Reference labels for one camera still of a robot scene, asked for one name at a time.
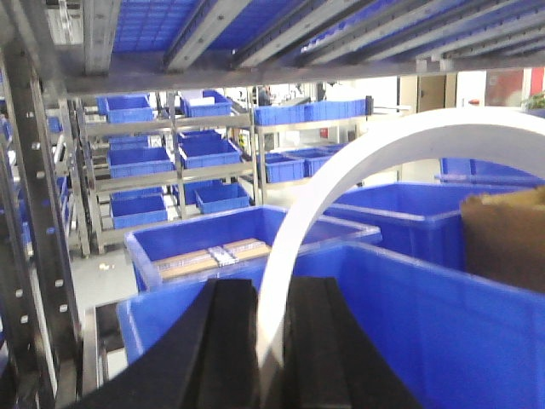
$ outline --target wall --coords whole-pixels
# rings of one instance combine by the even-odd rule
[[[365,98],[371,95],[375,100],[375,107],[393,107],[398,104],[398,78],[362,78],[353,81],[339,81],[355,88]]]
[[[459,72],[456,85],[456,106],[467,107],[470,100],[485,104],[486,71]]]

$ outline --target cardboard box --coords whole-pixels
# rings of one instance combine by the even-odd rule
[[[193,251],[164,258],[153,264],[157,267],[163,279],[173,279],[174,277],[218,267],[218,262],[208,253],[208,250]]]
[[[473,196],[461,208],[467,271],[545,292],[545,187]]]

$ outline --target person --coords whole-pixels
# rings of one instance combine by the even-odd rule
[[[268,85],[260,87],[257,93],[257,105],[259,107],[265,107],[272,105],[271,103],[271,87]]]

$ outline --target doorway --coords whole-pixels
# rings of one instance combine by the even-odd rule
[[[416,111],[445,108],[446,75],[418,77]]]

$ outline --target metal shelving rack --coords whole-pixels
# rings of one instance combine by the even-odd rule
[[[361,117],[352,117],[345,119],[332,119],[327,121],[310,121],[310,122],[300,122],[297,124],[281,124],[281,125],[267,125],[260,126],[256,125],[255,131],[258,136],[258,150],[259,150],[259,166],[260,174],[265,175],[265,134],[276,134],[278,132],[286,132],[289,130],[316,130],[318,128],[333,128],[340,126],[354,126],[356,131],[355,135],[359,135],[359,128],[362,123],[365,123],[369,120],[369,116]],[[267,190],[268,189],[279,189],[286,186],[286,184],[293,184],[292,181],[289,182],[279,182],[279,183],[268,183],[266,177],[262,177],[259,180],[259,187],[261,189],[261,202],[267,202]]]
[[[87,189],[89,198],[89,213],[93,232],[96,236],[96,244],[99,253],[105,252],[107,245],[113,245],[123,242],[124,235],[135,229],[132,228],[105,228],[103,217],[101,215],[100,196],[110,193],[122,192],[127,190],[140,189],[145,187],[178,185],[180,195],[180,205],[177,208],[177,218],[185,219],[186,206],[183,193],[183,184],[192,181],[206,181],[209,179],[230,179],[240,176],[253,176],[253,198],[259,202],[259,187],[256,177],[255,160],[255,134],[251,130],[251,120],[248,113],[238,115],[223,115],[212,117],[195,118],[177,118],[174,115],[173,93],[168,93],[170,118],[156,119],[150,122],[137,122],[126,124],[90,124],[87,122],[83,104],[81,101],[77,104],[76,114],[79,124],[79,138],[83,149],[85,168],[87,170]],[[250,129],[250,144],[252,145],[252,157],[250,160],[237,164],[227,164],[221,166],[210,166],[197,169],[183,169],[180,154],[178,152],[176,135],[178,132],[188,128],[248,128]],[[137,134],[141,132],[161,132],[172,135],[173,153],[175,157],[175,170],[160,172],[143,176],[130,176],[121,178],[109,177],[107,167],[97,169],[95,163],[94,146],[104,135]],[[160,226],[170,221],[154,222],[139,225],[137,228],[147,228]]]
[[[62,131],[48,130],[49,139],[55,144],[53,161],[57,176],[70,176],[72,189],[68,196],[68,217],[65,223],[66,242],[69,249],[80,250],[83,256],[90,255],[89,231],[83,202],[81,170],[77,163],[78,143],[74,140],[72,119],[67,100],[59,101],[58,116]]]
[[[67,38],[71,36],[70,24],[64,24],[68,4],[78,8],[77,15],[84,23],[82,43],[55,46],[47,17],[53,14],[47,13],[46,3],[63,12],[57,15],[65,19],[62,25]],[[11,166],[6,159],[5,146],[1,146],[0,197],[5,211],[0,214],[0,262],[3,265],[0,314],[9,347],[9,365],[2,375],[12,375],[11,392],[17,398],[18,407],[67,406],[82,396],[78,375],[83,372],[85,377],[89,374],[85,370],[92,370],[92,364],[96,363],[96,357],[88,355],[93,362],[88,366],[85,361],[82,370],[82,331],[66,237],[61,234],[59,200],[54,195],[55,165],[47,137],[43,99],[59,103],[63,127],[72,129],[72,141],[68,143],[73,147],[68,147],[68,151],[72,153],[73,169],[79,177],[74,177],[70,164],[68,167],[72,189],[77,192],[74,183],[78,184],[80,178],[83,180],[83,167],[89,162],[89,158],[83,158],[80,140],[75,137],[80,130],[72,102],[77,98],[158,89],[245,87],[340,78],[520,69],[545,64],[542,52],[545,49],[542,41],[545,5],[541,0],[479,0],[456,4],[444,0],[386,2],[374,14],[361,13],[371,4],[366,1],[304,0],[296,8],[289,2],[265,3],[260,2],[253,9],[257,13],[245,13],[241,5],[248,4],[251,8],[254,3],[246,0],[198,2],[194,12],[186,16],[185,22],[180,21],[174,37],[160,50],[151,49],[143,40],[121,55],[112,52],[114,43],[130,40],[127,37],[132,35],[126,31],[117,36],[116,31],[121,32],[118,16],[122,4],[128,20],[143,26],[156,24],[152,19],[161,18],[157,17],[158,13],[137,12],[143,16],[139,20],[135,15],[131,16],[130,11],[131,7],[140,5],[121,0],[0,0],[0,65],[8,84],[4,91],[10,120],[14,120],[14,149],[35,250],[35,268],[30,268],[20,238]],[[268,10],[277,9],[282,3],[285,3],[285,10],[266,23],[264,20],[272,15]],[[365,17],[354,20],[343,32],[336,30],[346,18],[357,15]],[[165,22],[172,21],[167,17],[167,11],[163,17]],[[252,23],[264,30],[245,36],[241,47],[210,47],[216,39],[229,37],[229,28],[234,27],[235,20],[242,26]],[[159,30],[155,37],[163,36],[170,27],[169,24],[156,26]],[[237,32],[244,35],[244,30],[237,29]],[[314,44],[304,53],[294,52],[306,48],[314,38],[327,32],[334,32],[335,37]],[[178,120],[171,116],[170,120],[130,126],[135,126],[134,131],[163,126],[175,134],[179,126],[189,126],[193,120],[199,121],[197,125],[203,121],[202,118]],[[253,118],[244,121],[254,132]],[[90,135],[98,131],[113,132],[108,126],[111,125],[89,126],[88,131]],[[87,128],[83,127],[85,138]],[[255,150],[252,159],[252,169],[241,164],[243,169],[230,167],[223,176],[251,174],[252,171],[255,175]],[[87,171],[95,172],[93,166]],[[102,193],[135,188],[131,180],[100,180],[96,186],[95,174],[92,176],[88,179],[91,187],[102,189]],[[146,176],[138,178],[141,182],[138,186],[176,181],[182,184],[219,176],[209,170],[193,172],[179,166],[167,175],[166,181],[153,180],[158,176]],[[254,178],[255,193],[256,184],[257,177]],[[86,195],[82,195],[81,201],[75,200],[75,205],[83,208],[85,199]],[[79,208],[75,213],[81,228],[80,240],[85,240],[87,235],[82,232],[90,215]],[[87,323],[98,323],[95,327],[98,337],[106,335],[100,321],[102,312],[97,308],[97,314],[91,314],[87,320]],[[84,342],[83,350],[93,349],[95,345]]]

